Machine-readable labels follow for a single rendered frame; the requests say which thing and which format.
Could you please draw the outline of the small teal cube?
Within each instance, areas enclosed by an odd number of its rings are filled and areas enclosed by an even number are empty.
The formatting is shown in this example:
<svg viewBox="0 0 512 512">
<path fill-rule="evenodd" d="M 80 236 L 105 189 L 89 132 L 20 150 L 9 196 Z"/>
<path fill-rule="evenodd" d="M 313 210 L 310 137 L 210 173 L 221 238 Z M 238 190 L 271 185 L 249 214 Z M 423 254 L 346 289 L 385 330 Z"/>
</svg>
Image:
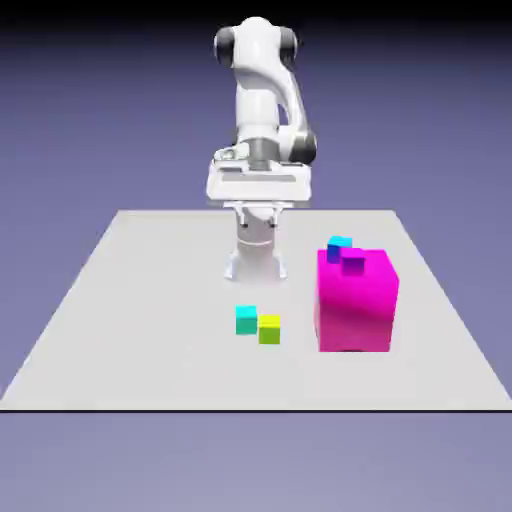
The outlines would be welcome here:
<svg viewBox="0 0 512 512">
<path fill-rule="evenodd" d="M 235 332 L 237 335 L 255 335 L 258 331 L 258 314 L 255 305 L 235 306 Z"/>
</svg>

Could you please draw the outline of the small yellow-green cube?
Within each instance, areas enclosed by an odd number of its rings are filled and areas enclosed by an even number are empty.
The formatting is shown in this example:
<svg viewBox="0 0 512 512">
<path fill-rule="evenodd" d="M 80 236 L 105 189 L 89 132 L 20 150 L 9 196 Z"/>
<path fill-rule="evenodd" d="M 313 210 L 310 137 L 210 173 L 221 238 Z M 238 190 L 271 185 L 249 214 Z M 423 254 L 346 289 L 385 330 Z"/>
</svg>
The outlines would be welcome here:
<svg viewBox="0 0 512 512">
<path fill-rule="evenodd" d="M 280 343 L 280 316 L 261 314 L 258 317 L 258 340 L 260 344 L 275 345 Z"/>
</svg>

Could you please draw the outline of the large magenta box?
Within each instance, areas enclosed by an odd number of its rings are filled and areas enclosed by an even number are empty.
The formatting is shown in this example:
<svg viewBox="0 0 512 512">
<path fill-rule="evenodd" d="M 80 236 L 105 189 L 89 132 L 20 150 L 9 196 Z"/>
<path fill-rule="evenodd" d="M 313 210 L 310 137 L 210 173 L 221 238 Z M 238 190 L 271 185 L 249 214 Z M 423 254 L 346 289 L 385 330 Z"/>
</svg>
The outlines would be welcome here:
<svg viewBox="0 0 512 512">
<path fill-rule="evenodd" d="M 321 352 L 387 352 L 399 291 L 399 277 L 383 249 L 363 249 L 362 276 L 345 276 L 341 264 L 316 255 L 314 326 Z"/>
</svg>

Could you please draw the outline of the small blue cube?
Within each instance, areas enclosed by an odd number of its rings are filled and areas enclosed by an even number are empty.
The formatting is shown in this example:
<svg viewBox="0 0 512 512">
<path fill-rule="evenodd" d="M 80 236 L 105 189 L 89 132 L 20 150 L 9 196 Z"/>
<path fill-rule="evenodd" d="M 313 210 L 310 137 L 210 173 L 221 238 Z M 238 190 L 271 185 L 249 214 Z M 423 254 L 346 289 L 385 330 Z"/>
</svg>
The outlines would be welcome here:
<svg viewBox="0 0 512 512">
<path fill-rule="evenodd" d="M 352 247 L 352 238 L 340 235 L 333 235 L 329 238 L 326 249 L 326 259 L 328 263 L 338 264 L 341 260 L 341 251 L 343 248 Z"/>
</svg>

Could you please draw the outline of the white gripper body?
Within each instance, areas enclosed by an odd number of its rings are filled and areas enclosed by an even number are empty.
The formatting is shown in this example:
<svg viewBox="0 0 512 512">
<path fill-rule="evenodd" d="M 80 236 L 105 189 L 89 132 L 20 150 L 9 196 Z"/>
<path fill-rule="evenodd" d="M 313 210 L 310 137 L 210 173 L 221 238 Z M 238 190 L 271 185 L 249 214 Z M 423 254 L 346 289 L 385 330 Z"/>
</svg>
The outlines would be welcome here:
<svg viewBox="0 0 512 512">
<path fill-rule="evenodd" d="M 311 167 L 271 161 L 269 170 L 256 171 L 250 169 L 245 160 L 212 160 L 206 195 L 214 204 L 307 204 L 312 196 Z"/>
</svg>

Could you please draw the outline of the small purple cube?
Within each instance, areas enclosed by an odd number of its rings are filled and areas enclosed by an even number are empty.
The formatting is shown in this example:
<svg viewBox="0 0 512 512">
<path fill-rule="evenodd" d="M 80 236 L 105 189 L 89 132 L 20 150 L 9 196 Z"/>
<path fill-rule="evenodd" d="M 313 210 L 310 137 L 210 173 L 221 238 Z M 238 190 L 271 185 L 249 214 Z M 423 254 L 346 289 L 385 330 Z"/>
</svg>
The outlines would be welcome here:
<svg viewBox="0 0 512 512">
<path fill-rule="evenodd" d="M 342 247 L 340 250 L 341 272 L 345 276 L 362 276 L 365 261 L 365 251 L 361 248 Z"/>
</svg>

